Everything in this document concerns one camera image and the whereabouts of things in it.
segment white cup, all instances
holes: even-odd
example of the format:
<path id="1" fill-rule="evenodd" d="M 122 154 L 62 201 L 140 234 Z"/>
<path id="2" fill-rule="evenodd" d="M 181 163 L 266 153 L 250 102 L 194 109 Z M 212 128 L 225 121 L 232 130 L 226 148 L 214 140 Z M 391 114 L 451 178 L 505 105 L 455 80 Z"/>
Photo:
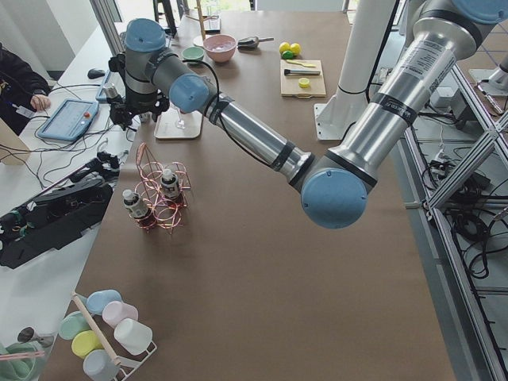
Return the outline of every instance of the white cup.
<path id="1" fill-rule="evenodd" d="M 144 324 L 126 318 L 114 329 L 114 338 L 132 355 L 146 351 L 152 342 L 152 330 Z"/>
<path id="2" fill-rule="evenodd" d="M 126 318 L 137 320 L 137 308 L 118 300 L 108 303 L 102 311 L 102 320 L 111 328 L 115 328 L 120 321 Z"/>

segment table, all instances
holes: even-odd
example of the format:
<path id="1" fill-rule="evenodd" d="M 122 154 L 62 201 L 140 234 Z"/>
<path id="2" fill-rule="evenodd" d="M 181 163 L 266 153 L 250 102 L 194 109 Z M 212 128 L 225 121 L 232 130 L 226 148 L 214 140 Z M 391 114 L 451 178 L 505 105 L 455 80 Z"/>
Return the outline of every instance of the table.
<path id="1" fill-rule="evenodd" d="M 92 67 L 107 69 L 110 51 L 107 45 L 103 46 L 103 39 L 101 30 L 97 28 L 62 75 L 59 85 L 101 83 L 102 79 L 89 80 L 87 72 Z M 70 90 L 80 98 L 94 100 L 97 89 L 97 87 L 72 87 Z M 66 90 L 56 90 L 49 97 L 52 100 L 52 107 L 47 110 L 49 115 L 52 115 L 64 99 L 75 98 Z M 101 106 L 99 114 L 88 132 L 103 130 L 108 117 L 108 106 Z M 21 133 L 21 139 L 31 149 L 50 148 L 49 145 L 35 137 L 36 130 L 43 122 L 43 119 L 34 119 Z M 101 148 L 113 154 L 129 150 L 132 144 L 126 139 L 125 132 L 118 126 L 114 126 L 102 137 L 90 137 L 87 139 L 88 146 L 92 146 L 99 139 L 100 142 L 107 139 L 107 144 L 101 143 Z M 129 139 L 133 139 L 132 133 L 129 134 Z M 78 143 L 76 147 L 84 148 L 83 143 Z M 97 147 L 87 149 L 71 161 L 76 153 L 44 153 L 40 173 L 44 174 L 53 168 L 70 163 L 69 167 L 48 175 L 48 180 L 56 181 L 96 156 Z M 39 162 L 40 154 L 32 153 L 28 165 L 35 171 Z M 1 215 L 40 191 L 40 185 L 35 176 L 24 165 L 6 166 L 0 164 L 0 179 L 2 180 L 0 181 Z M 49 182 L 45 181 L 44 185 L 48 186 Z M 71 299 L 70 291 L 78 282 L 97 231 L 98 227 L 88 229 L 83 232 L 84 235 L 81 239 L 70 243 L 61 250 L 50 250 L 16 269 L 0 267 L 0 326 L 2 327 L 0 342 L 3 344 L 16 342 L 17 334 L 27 326 L 32 326 L 39 333 L 56 333 L 58 331 L 60 321 L 64 317 Z"/>
<path id="2" fill-rule="evenodd" d="M 302 149 L 322 155 L 313 104 L 279 93 L 280 41 L 320 59 L 335 92 L 348 42 L 342 13 L 223 13 L 222 32 L 274 37 L 214 64 L 221 89 Z M 176 49 L 197 25 L 184 20 Z M 209 75 L 205 69 L 200 74 Z M 133 380 L 454 379 L 389 160 L 353 226 L 314 225 L 282 176 L 246 156 L 206 122 L 200 138 L 134 146 L 187 166 L 185 226 L 145 233 L 121 204 L 139 181 L 134 150 L 122 169 L 77 291 L 119 290 L 150 326 L 157 352 Z M 42 379 L 88 379 L 58 340 Z"/>

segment white table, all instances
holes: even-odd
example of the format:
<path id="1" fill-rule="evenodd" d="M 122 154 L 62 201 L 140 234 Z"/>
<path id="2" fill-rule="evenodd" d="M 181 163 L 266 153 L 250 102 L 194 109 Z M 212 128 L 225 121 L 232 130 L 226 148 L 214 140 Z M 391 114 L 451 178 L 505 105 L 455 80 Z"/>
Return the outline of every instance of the white table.
<path id="1" fill-rule="evenodd" d="M 100 84 L 102 79 L 90 80 L 87 72 L 93 67 L 107 69 L 107 61 L 111 53 L 107 47 L 100 28 L 97 28 L 84 44 L 81 51 L 72 61 L 69 68 L 61 77 L 59 84 L 68 86 L 81 83 Z M 94 100 L 97 87 L 73 87 L 72 90 L 80 98 Z M 57 90 L 50 94 L 52 107 L 47 110 L 52 115 L 60 103 L 66 98 L 75 98 L 66 90 Z M 105 128 L 109 117 L 109 107 L 101 105 L 99 113 L 88 132 L 96 132 Z M 47 148 L 44 142 L 34 136 L 37 128 L 44 119 L 31 121 L 21 134 L 21 139 L 30 149 Z M 99 135 L 87 139 L 87 146 L 99 139 Z M 126 132 L 114 126 L 103 137 L 101 149 L 112 154 L 129 150 L 131 142 L 126 139 Z M 40 173 L 55 167 L 62 167 L 69 163 L 77 152 L 46 152 Z M 52 172 L 48 179 L 55 181 L 80 167 L 97 154 L 97 146 L 87 149 L 76 156 L 69 167 Z M 40 163 L 40 153 L 32 153 L 27 164 L 34 171 Z M 41 190 L 35 176 L 25 165 L 6 166 L 0 164 L 0 215 L 9 212 L 15 206 L 35 195 Z M 84 233 L 83 238 L 72 242 L 61 250 L 50 250 L 41 254 L 27 264 L 16 269 L 0 267 L 0 341 L 7 346 L 17 341 L 17 334 L 21 329 L 32 326 L 38 333 L 56 333 L 61 319 L 70 302 L 71 291 L 77 284 L 88 253 L 94 242 L 98 226 Z"/>

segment computer mouse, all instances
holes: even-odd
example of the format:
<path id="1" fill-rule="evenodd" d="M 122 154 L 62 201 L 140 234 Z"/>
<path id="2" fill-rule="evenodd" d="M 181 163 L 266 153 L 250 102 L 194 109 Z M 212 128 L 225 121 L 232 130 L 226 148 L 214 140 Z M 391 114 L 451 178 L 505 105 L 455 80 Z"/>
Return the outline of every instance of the computer mouse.
<path id="1" fill-rule="evenodd" d="M 88 71 L 88 79 L 96 79 L 103 77 L 106 72 L 101 69 L 90 69 Z"/>

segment green bowl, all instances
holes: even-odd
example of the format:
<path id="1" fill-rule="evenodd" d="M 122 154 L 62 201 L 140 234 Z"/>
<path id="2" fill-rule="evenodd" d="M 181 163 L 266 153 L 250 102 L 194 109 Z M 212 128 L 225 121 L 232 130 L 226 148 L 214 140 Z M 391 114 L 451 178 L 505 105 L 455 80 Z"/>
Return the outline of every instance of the green bowl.
<path id="1" fill-rule="evenodd" d="M 202 61 L 205 58 L 205 51 L 198 46 L 191 46 L 182 52 L 184 60 Z M 199 65 L 199 63 L 189 62 L 189 65 Z"/>

